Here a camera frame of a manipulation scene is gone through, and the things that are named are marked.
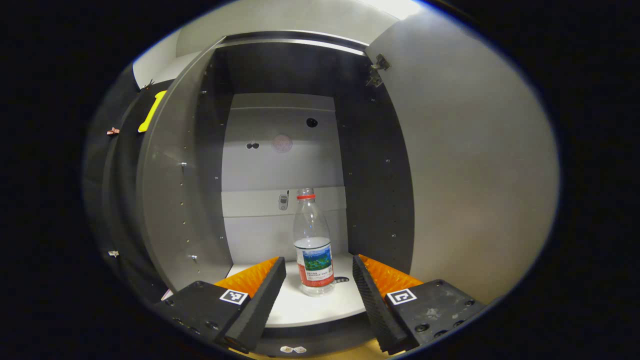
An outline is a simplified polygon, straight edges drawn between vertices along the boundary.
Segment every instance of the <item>door hinge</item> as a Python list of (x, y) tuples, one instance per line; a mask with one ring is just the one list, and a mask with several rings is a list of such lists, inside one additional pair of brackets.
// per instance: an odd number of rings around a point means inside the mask
[(387, 59), (385, 59), (385, 56), (378, 54), (376, 56), (376, 63), (371, 65), (371, 68), (369, 69), (369, 79), (367, 80), (366, 86), (374, 86), (377, 88), (382, 85), (382, 78), (380, 77), (380, 74), (378, 74), (378, 70), (382, 69), (387, 71), (390, 67), (391, 64)]

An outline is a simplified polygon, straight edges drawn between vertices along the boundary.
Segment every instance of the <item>round hole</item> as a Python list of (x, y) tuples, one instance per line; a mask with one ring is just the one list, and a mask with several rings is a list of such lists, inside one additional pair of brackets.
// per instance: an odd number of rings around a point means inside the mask
[(427, 330), (428, 328), (429, 328), (429, 324), (428, 323), (423, 323), (423, 324), (420, 324), (420, 325), (416, 326), (415, 327), (415, 331), (416, 332), (422, 332), (422, 331)]
[(211, 330), (218, 330), (218, 324), (214, 322), (205, 322), (204, 324)]
[(312, 117), (307, 119), (307, 126), (308, 127), (316, 127), (318, 126), (318, 121)]

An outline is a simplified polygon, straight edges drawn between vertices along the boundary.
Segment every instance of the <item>bottle label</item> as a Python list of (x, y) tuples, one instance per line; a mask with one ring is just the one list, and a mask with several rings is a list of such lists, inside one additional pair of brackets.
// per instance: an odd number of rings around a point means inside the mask
[(296, 250), (300, 279), (304, 285), (317, 288), (333, 281), (330, 243), (316, 249), (296, 248)]

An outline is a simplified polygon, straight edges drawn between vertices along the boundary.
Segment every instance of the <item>open cabinet door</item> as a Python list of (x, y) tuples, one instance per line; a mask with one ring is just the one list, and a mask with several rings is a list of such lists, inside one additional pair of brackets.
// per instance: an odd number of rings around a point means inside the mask
[(413, 181), (411, 275), (445, 279), (489, 303), (526, 273), (559, 196), (552, 128), (521, 73), (434, 8), (367, 49), (406, 143)]

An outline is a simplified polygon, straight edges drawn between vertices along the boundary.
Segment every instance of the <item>white shelf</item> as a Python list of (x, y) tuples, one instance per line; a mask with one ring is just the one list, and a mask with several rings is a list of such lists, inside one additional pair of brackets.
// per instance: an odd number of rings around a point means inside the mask
[[(295, 261), (286, 262), (287, 278), (273, 304), (266, 327), (295, 327), (329, 322), (363, 313), (364, 304), (352, 275), (353, 255), (333, 255), (333, 275), (348, 277), (335, 284), (333, 292), (323, 297), (309, 297), (300, 290), (300, 274)], [(227, 277), (252, 265), (234, 265)]]

